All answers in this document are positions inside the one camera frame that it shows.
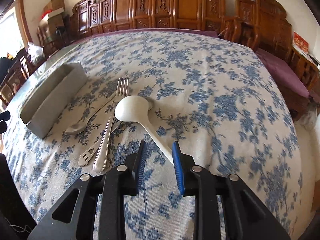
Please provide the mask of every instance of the fork tines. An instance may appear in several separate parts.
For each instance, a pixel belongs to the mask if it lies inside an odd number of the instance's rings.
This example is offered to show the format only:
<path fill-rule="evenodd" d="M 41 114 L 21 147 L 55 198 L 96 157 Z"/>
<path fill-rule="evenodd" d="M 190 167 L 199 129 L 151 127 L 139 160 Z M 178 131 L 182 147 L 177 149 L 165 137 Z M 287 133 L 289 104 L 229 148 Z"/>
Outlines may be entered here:
<path fill-rule="evenodd" d="M 119 78 L 117 90 L 116 90 L 116 97 L 124 97 L 129 95 L 129 78 Z"/>

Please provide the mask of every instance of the table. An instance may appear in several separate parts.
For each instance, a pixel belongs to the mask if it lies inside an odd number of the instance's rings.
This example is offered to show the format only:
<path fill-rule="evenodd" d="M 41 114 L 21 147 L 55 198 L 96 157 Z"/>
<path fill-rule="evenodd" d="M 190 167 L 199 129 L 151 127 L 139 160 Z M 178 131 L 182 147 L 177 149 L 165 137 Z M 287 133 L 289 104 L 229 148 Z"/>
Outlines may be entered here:
<path fill-rule="evenodd" d="M 45 139 L 19 119 L 25 100 L 8 106 L 12 118 L 3 134 L 5 154 L 36 221 L 82 173 L 97 175 L 94 159 L 84 167 L 77 162 L 102 136 L 113 107 L 102 108 L 81 134 L 63 131 L 106 101 L 119 77 L 129 77 L 131 95 L 155 99 L 149 119 L 169 146 L 178 140 L 183 153 L 213 174 L 237 173 L 292 234 L 303 211 L 297 137 L 281 93 L 251 49 L 191 33 L 116 33 L 81 42 L 38 82 L 76 60 L 89 80 Z M 141 140 L 147 142 L 148 158 L 139 196 L 125 198 L 127 238 L 189 239 L 194 199 L 179 195 L 172 164 L 141 125 L 123 123 L 111 135 L 107 170 L 136 152 Z"/>

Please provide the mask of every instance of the tablecloth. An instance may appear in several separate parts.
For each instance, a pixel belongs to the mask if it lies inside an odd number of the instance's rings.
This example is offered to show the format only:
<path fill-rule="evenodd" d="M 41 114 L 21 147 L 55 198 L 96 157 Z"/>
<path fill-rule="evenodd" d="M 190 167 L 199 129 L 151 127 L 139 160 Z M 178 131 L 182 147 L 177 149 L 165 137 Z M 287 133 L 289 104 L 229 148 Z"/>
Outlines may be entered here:
<path fill-rule="evenodd" d="M 89 79 L 46 138 L 37 138 L 19 119 L 25 100 L 8 107 L 12 118 L 3 134 L 4 153 L 37 222 L 82 173 L 97 175 L 94 158 L 84 167 L 78 159 L 102 136 L 113 107 L 102 108 L 78 135 L 65 135 L 65 129 L 106 101 L 119 77 L 129 77 L 131 95 L 155 100 L 149 119 L 169 147 L 179 141 L 182 152 L 212 174 L 238 174 L 293 233 L 302 188 L 297 136 L 281 93 L 251 49 L 178 32 L 92 37 L 62 57 L 39 84 L 73 61 L 82 63 Z M 148 154 L 139 195 L 125 198 L 127 239 L 192 239 L 194 198 L 179 194 L 172 164 L 141 125 L 123 123 L 112 133 L 106 171 L 136 152 L 141 140 Z"/>

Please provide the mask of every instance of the decorative spoon handle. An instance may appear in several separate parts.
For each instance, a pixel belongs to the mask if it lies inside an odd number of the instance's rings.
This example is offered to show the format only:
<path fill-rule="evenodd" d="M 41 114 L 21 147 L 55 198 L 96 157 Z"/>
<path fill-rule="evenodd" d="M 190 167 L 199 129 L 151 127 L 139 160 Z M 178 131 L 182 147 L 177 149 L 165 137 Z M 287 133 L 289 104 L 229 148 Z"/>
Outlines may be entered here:
<path fill-rule="evenodd" d="M 163 154 L 167 157 L 167 159 L 173 164 L 171 149 L 158 136 L 155 128 L 150 123 L 150 121 L 147 119 L 147 120 L 144 120 L 143 123 L 140 123 L 140 124 L 146 129 L 146 131 L 148 132 L 148 134 L 150 135 L 152 140 L 156 143 L 156 145 L 163 152 Z"/>
<path fill-rule="evenodd" d="M 111 133 L 111 127 L 112 127 L 114 116 L 115 116 L 115 112 L 113 111 L 111 112 L 111 115 L 109 117 L 107 127 L 103 134 L 101 145 L 97 153 L 97 157 L 93 163 L 93 170 L 96 172 L 102 172 L 107 166 L 108 147 L 109 147 L 110 133 Z"/>
<path fill-rule="evenodd" d="M 117 120 L 112 126 L 111 133 L 113 133 L 121 123 L 121 121 Z M 87 149 L 83 154 L 80 155 L 78 161 L 78 164 L 80 166 L 85 166 L 88 164 L 92 156 L 99 150 L 102 138 L 103 137 L 101 137 L 94 145 L 92 145 L 89 149 Z"/>

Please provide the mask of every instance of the metal screw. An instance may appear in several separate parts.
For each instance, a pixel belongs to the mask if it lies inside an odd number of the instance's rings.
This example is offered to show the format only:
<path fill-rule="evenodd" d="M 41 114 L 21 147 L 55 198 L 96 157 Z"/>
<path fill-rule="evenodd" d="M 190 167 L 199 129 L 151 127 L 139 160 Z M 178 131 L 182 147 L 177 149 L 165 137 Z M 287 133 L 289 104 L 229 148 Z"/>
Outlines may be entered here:
<path fill-rule="evenodd" d="M 126 165 L 119 165 L 118 168 L 117 168 L 117 170 L 118 170 L 118 171 L 126 171 L 127 168 L 128 168 L 128 167 L 127 167 Z"/>
<path fill-rule="evenodd" d="M 201 168 L 200 166 L 196 165 L 196 166 L 193 166 L 193 167 L 192 167 L 192 170 L 193 170 L 194 172 L 200 172 L 200 171 L 202 170 L 202 168 Z"/>
<path fill-rule="evenodd" d="M 82 181 L 87 181 L 88 179 L 90 179 L 90 175 L 89 175 L 89 174 L 82 174 L 81 177 L 80 177 L 80 179 L 81 179 Z"/>
<path fill-rule="evenodd" d="M 230 174 L 229 179 L 232 181 L 238 181 L 239 176 L 236 174 Z"/>

